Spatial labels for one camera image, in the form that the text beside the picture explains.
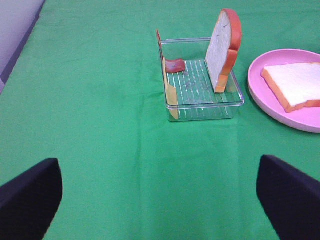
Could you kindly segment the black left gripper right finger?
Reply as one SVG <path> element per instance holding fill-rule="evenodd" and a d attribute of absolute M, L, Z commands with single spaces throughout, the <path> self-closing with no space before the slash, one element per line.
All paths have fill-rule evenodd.
<path fill-rule="evenodd" d="M 260 159 L 256 194 L 281 240 L 320 238 L 320 183 L 273 155 Z"/>

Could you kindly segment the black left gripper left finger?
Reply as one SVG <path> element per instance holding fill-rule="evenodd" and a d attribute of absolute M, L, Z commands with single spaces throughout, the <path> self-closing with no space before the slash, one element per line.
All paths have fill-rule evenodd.
<path fill-rule="evenodd" d="M 41 240 L 63 197 L 58 159 L 47 158 L 0 187 L 0 238 Z"/>

